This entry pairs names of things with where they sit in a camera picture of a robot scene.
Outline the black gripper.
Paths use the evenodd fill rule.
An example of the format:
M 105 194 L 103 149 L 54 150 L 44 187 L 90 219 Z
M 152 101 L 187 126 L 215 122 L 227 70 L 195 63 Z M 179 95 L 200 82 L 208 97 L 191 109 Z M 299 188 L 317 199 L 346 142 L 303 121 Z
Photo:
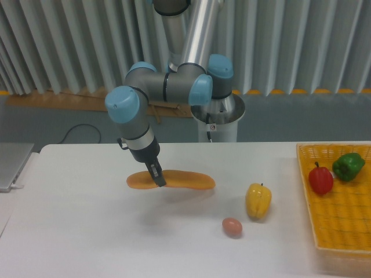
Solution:
M 153 139 L 150 145 L 143 149 L 134 150 L 129 148 L 129 150 L 136 161 L 145 163 L 152 180 L 158 187 L 166 185 L 166 180 L 162 174 L 162 167 L 157 159 L 160 146 L 156 138 Z

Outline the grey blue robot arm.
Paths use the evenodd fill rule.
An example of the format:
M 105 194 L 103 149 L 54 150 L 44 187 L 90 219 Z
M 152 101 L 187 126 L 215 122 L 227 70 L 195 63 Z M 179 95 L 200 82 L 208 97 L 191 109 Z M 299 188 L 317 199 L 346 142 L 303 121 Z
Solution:
M 166 185 L 158 161 L 160 146 L 146 118 L 150 101 L 207 107 L 232 93 L 232 62 L 211 54 L 214 29 L 223 1 L 152 1 L 162 17 L 170 51 L 168 71 L 150 63 L 133 64 L 124 84 L 109 92 L 105 106 L 118 126 L 118 143 L 144 163 L 155 186 Z

